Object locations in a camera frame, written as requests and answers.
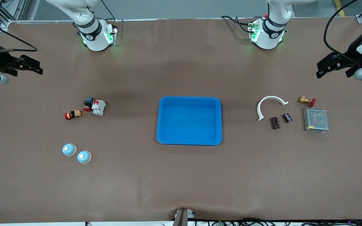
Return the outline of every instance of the light blue ball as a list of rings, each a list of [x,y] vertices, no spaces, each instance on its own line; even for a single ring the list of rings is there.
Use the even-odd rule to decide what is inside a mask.
[[[88,151],[81,151],[78,154],[78,161],[80,163],[88,163],[90,162],[90,160],[92,160],[92,154]]]
[[[62,147],[62,153],[66,156],[71,156],[76,152],[76,146],[72,143],[67,143]]]

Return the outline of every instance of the blue plastic tray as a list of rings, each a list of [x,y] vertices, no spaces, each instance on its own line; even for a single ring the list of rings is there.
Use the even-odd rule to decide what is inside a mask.
[[[220,100],[216,97],[164,96],[158,106],[157,141],[164,144],[220,144]]]

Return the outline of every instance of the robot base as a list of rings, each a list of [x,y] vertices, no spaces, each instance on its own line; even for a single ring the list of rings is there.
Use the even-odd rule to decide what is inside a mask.
[[[107,23],[105,20],[97,19],[101,23],[101,32],[96,36],[95,40],[88,40],[83,37],[83,43],[92,51],[102,51],[109,46],[115,46],[117,40],[117,28],[113,27],[112,24]]]
[[[250,34],[250,42],[255,43],[261,49],[271,50],[275,48],[282,41],[284,31],[282,34],[280,34],[280,37],[272,39],[262,29],[263,23],[264,20],[262,19],[250,23],[248,30],[253,32],[253,34]]]

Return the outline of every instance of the brown tabletop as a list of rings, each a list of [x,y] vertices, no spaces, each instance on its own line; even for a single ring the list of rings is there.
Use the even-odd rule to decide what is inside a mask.
[[[44,75],[0,86],[0,223],[168,220],[181,207],[211,219],[362,218],[362,82],[343,70],[316,78],[330,53],[326,22],[292,19],[269,51],[224,20],[125,22],[103,52],[85,48],[72,24],[11,24],[39,48],[27,55]],[[355,18],[336,18],[328,39],[345,51],[361,33]],[[6,35],[0,45],[25,47]],[[159,144],[158,102],[170,95],[218,97],[223,142]],[[258,122],[269,95],[290,103],[265,101]],[[330,131],[304,131],[302,95],[327,110]],[[105,115],[66,121],[85,96],[106,101]],[[92,161],[64,156],[66,143]]]

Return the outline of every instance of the white curved handle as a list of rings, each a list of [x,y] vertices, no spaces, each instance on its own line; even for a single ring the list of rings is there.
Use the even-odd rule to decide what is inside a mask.
[[[280,97],[277,97],[277,96],[266,96],[266,97],[263,97],[262,100],[259,102],[258,106],[257,106],[257,113],[258,113],[258,116],[259,116],[259,119],[258,121],[262,120],[264,117],[263,117],[263,114],[261,112],[261,104],[264,100],[267,100],[267,99],[272,99],[272,100],[277,100],[279,101],[283,106],[285,106],[286,104],[288,104],[288,101],[287,102],[284,102],[284,100],[282,100]]]

